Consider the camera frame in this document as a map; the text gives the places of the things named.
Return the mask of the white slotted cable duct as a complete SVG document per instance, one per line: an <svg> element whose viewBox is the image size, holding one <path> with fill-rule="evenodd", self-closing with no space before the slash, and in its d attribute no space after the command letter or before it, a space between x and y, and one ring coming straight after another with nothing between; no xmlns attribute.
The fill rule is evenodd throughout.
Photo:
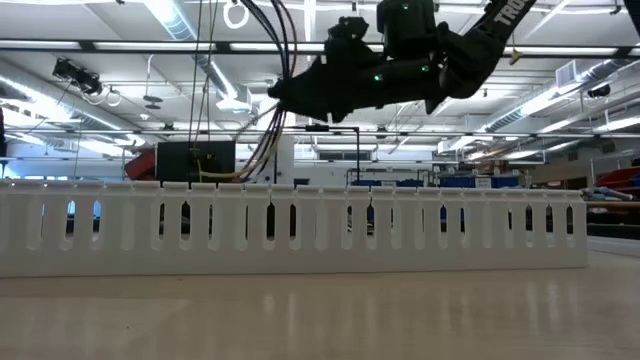
<svg viewBox="0 0 640 360"><path fill-rule="evenodd" d="M0 277L587 263L576 191L0 180Z"/></svg>

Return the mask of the grey rolled mat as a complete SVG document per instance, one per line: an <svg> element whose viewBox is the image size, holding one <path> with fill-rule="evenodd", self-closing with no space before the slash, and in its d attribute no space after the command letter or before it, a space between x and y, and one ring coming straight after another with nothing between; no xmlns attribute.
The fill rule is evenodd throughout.
<svg viewBox="0 0 640 360"><path fill-rule="evenodd" d="M583 188L581 190L582 198L585 201L635 201L636 197L632 194L623 193L608 187L592 187Z"/></svg>

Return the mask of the silver ceiling duct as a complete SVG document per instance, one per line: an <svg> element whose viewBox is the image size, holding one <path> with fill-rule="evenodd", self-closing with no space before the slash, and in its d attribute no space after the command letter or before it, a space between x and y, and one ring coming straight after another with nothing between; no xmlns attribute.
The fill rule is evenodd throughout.
<svg viewBox="0 0 640 360"><path fill-rule="evenodd" d="M199 32L188 19L181 0L143 0L143 3L173 40L198 41ZM192 53L190 57L197 67L209 77L209 81L223 99L237 97L232 83L222 73L215 61L209 58L208 51Z"/></svg>
<svg viewBox="0 0 640 360"><path fill-rule="evenodd" d="M634 63L636 60L628 59L571 60L556 69L554 80L489 115L478 132L494 133L511 123L551 107L569 95L592 89Z"/></svg>
<svg viewBox="0 0 640 360"><path fill-rule="evenodd" d="M43 106L48 112L79 113L103 124L112 130L141 131L142 128L128 120L124 120L110 112L90 105L80 96L76 96L69 90L56 87L43 79L29 74L8 62L0 60L0 85L8 85L32 100L35 105Z"/></svg>

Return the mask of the black display panel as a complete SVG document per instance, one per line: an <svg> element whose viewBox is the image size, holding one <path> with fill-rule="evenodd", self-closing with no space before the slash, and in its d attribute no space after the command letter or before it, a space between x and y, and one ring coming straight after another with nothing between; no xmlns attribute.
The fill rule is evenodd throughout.
<svg viewBox="0 0 640 360"><path fill-rule="evenodd" d="M207 173L233 173L236 143L233 141L163 142L156 149L156 179L161 182L228 182Z"/></svg>

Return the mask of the wooden workbench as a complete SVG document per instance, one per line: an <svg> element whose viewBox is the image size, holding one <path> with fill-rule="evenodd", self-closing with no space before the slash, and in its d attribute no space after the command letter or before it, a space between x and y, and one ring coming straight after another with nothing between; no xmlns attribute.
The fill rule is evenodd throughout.
<svg viewBox="0 0 640 360"><path fill-rule="evenodd" d="M586 206L588 208L601 208L601 209L636 209L640 211L640 201L587 201Z"/></svg>

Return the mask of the ceiling light strip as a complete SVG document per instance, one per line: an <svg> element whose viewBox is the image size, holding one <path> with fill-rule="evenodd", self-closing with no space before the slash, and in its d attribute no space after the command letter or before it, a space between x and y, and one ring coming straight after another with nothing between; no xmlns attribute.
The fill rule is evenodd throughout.
<svg viewBox="0 0 640 360"><path fill-rule="evenodd" d="M197 42L94 42L98 50L123 50L123 51L196 51L216 49L211 43Z"/></svg>
<svg viewBox="0 0 640 360"><path fill-rule="evenodd" d="M0 48L13 50L78 50L81 46L76 41L0 40Z"/></svg>
<svg viewBox="0 0 640 360"><path fill-rule="evenodd" d="M324 51L323 43L288 43L288 49L291 52L297 50L304 53L316 53ZM285 49L285 44L276 45L274 43L231 43L229 45L232 51L238 52L279 52Z"/></svg>
<svg viewBox="0 0 640 360"><path fill-rule="evenodd" d="M640 124L640 117L629 117L621 120L610 121L594 129L595 133L612 132Z"/></svg>
<svg viewBox="0 0 640 360"><path fill-rule="evenodd" d="M596 55L613 55L618 51L616 47L541 47L527 46L520 48L506 48L505 55L512 53L521 53L522 55L532 56L596 56Z"/></svg>

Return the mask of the yellow hanging hook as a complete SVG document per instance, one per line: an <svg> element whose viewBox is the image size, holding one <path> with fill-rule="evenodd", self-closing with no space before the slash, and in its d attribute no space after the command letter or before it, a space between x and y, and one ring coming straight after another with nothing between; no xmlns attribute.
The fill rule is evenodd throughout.
<svg viewBox="0 0 640 360"><path fill-rule="evenodd" d="M510 55L510 60L509 60L509 65L513 66L515 65L523 56L523 53L521 51L519 51L516 48L516 39L515 39L515 33L511 34L511 55Z"/></svg>

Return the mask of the red storage bins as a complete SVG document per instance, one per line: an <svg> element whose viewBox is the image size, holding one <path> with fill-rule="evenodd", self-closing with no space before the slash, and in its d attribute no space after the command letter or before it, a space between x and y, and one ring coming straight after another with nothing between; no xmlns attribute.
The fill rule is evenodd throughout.
<svg viewBox="0 0 640 360"><path fill-rule="evenodd" d="M154 149L148 149L124 165L129 180L153 181L155 175L156 156Z"/></svg>

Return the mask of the black metal rack frame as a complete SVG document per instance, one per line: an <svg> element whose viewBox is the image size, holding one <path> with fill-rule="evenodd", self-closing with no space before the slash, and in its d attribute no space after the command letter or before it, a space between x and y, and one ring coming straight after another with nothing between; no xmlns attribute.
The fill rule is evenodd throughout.
<svg viewBox="0 0 640 360"><path fill-rule="evenodd" d="M360 129L352 126L331 126L331 125L296 125L286 127L288 133L292 135L309 134L317 135L328 133L331 135L342 135L346 131L353 132L356 137L356 180L359 181L361 177L361 142L360 142Z"/></svg>

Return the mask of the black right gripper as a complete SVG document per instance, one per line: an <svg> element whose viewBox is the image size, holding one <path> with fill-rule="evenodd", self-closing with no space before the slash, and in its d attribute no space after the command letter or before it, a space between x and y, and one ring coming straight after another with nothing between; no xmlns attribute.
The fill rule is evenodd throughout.
<svg viewBox="0 0 640 360"><path fill-rule="evenodd" d="M279 108L297 115L340 123L355 110L385 106L387 59L361 38L329 37L325 63L289 79L278 80L267 94Z"/></svg>

